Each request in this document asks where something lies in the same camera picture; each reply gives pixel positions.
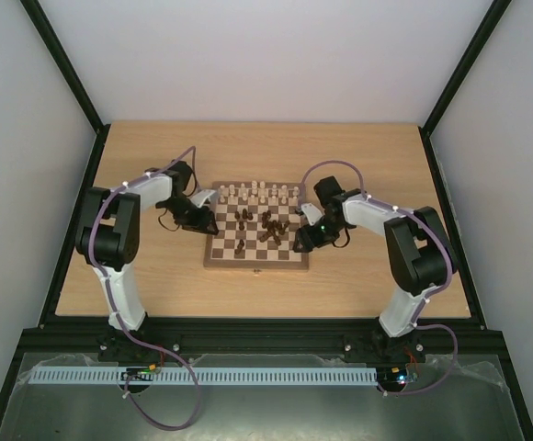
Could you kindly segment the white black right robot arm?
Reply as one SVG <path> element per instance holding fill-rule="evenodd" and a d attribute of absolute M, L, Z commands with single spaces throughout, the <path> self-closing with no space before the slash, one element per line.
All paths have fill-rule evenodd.
<path fill-rule="evenodd" d="M 404 335 L 417 327 L 424 306 L 446 289 L 458 264 L 437 211 L 405 209 L 357 188 L 345 191 L 335 177 L 320 180 L 314 191 L 318 205 L 302 201 L 297 212 L 306 223 L 295 233 L 293 251 L 307 254 L 334 245 L 341 232 L 363 228 L 385 239 L 396 284 L 391 301 L 379 316 L 383 330 L 373 337 L 375 353 L 386 360 L 405 348 Z"/>

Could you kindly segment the wooden chess board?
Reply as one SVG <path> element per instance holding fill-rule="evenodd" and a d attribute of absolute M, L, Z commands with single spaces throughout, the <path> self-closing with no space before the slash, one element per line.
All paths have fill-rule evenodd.
<path fill-rule="evenodd" d="M 204 266 L 207 269 L 250 269 L 255 272 L 275 271 L 306 271 L 309 269 L 309 256 L 295 253 L 292 250 L 295 231 L 304 224 L 302 217 L 296 212 L 296 205 L 231 205 L 220 203 L 218 195 L 211 203 L 218 226 L 218 234 L 206 240 Z M 272 241 L 260 243 L 251 241 L 244 244 L 244 250 L 234 254 L 239 243 L 239 231 L 236 227 L 234 212 L 250 209 L 253 213 L 261 213 L 270 209 L 274 217 L 280 221 L 290 221 L 288 233 L 281 246 L 276 247 Z"/>

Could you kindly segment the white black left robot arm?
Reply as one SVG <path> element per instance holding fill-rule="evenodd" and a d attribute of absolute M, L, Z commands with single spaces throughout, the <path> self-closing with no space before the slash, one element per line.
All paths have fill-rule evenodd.
<path fill-rule="evenodd" d="M 93 267 L 104 289 L 108 323 L 115 329 L 137 331 L 146 311 L 137 289 L 133 261 L 139 251 L 141 216 L 147 209 L 163 209 L 177 227 L 188 232 L 219 232 L 210 203 L 214 189 L 185 194 L 193 168 L 176 161 L 165 170 L 149 169 L 144 175 L 114 189 L 90 187 L 75 235 L 75 250 Z"/>

